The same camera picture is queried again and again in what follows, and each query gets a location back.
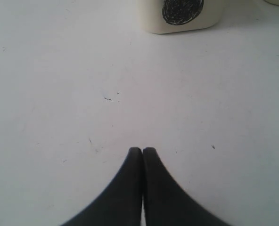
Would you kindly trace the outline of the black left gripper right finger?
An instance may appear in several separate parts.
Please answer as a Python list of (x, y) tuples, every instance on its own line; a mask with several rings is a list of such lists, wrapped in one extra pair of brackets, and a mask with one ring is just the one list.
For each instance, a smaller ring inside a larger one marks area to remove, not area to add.
[(144, 211), (147, 226), (225, 226), (193, 200), (173, 179), (156, 149), (143, 150)]

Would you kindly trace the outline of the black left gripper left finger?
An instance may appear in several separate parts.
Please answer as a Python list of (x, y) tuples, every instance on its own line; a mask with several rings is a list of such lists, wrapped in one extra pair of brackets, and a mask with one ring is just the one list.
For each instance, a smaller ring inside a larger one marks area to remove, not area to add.
[(128, 154), (104, 191), (65, 226), (139, 226), (143, 194), (143, 156), (138, 147)]

